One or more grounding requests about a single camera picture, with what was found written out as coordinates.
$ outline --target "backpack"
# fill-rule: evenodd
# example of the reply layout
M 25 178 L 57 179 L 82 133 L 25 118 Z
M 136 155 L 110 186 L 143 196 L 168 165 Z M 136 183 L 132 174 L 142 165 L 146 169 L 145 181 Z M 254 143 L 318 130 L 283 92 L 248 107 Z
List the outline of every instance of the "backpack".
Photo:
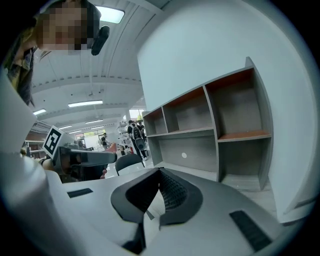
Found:
M 140 129 L 136 126 L 134 126 L 132 129 L 132 137 L 134 138 L 134 140 L 142 138 Z
M 145 141 L 142 139 L 142 135 L 138 127 L 134 126 L 132 128 L 131 137 L 134 139 L 134 142 L 140 151 L 145 150 L 146 144 Z

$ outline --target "black office chair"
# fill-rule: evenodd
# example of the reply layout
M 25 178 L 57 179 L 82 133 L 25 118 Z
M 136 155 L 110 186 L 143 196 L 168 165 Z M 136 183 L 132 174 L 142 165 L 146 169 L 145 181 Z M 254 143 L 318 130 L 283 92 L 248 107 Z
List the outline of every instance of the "black office chair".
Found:
M 124 156 L 121 156 L 116 162 L 115 162 L 115 170 L 116 173 L 119 176 L 119 171 L 128 167 L 132 166 L 134 164 L 141 163 L 143 167 L 145 167 L 144 163 L 142 162 L 142 159 L 137 154 L 126 154 Z

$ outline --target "ceiling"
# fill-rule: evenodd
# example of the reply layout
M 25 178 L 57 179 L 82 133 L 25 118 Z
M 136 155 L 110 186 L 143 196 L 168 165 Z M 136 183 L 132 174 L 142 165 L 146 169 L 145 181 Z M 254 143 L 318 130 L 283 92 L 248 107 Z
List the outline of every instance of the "ceiling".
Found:
M 89 0 L 94 5 L 123 10 L 119 24 L 100 22 L 110 27 L 110 36 L 98 56 L 89 50 L 78 55 L 51 52 L 40 60 L 34 55 L 32 111 L 45 109 L 38 121 L 63 127 L 65 132 L 90 131 L 106 125 L 116 128 L 126 110 L 145 108 L 134 42 L 146 24 L 163 13 L 169 0 Z M 70 103 L 103 100 L 95 106 L 68 107 Z M 103 119 L 98 123 L 85 122 Z

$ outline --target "skylight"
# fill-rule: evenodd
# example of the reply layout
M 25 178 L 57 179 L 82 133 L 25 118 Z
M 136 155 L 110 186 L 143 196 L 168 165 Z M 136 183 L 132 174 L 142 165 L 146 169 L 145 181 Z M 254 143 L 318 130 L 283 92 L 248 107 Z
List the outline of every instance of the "skylight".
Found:
M 100 21 L 119 24 L 125 15 L 123 10 L 116 10 L 108 7 L 96 6 L 101 13 Z

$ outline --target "gray device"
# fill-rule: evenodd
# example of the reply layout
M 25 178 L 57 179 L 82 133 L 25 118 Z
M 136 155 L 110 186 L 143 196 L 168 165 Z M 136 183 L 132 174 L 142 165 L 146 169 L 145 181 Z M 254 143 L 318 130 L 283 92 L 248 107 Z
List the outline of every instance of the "gray device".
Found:
M 70 168 L 93 167 L 116 162 L 117 154 L 113 152 L 97 152 L 79 149 L 79 145 L 68 134 L 52 126 L 42 146 L 45 153 L 52 159 L 54 170 L 59 175 L 65 175 L 61 159 L 69 156 Z M 76 161 L 80 155 L 81 162 Z
M 19 154 L 0 153 L 0 192 L 44 255 L 275 255 L 283 227 L 222 183 L 164 168 L 62 184 Z M 146 247 L 143 215 L 160 190 L 165 214 Z

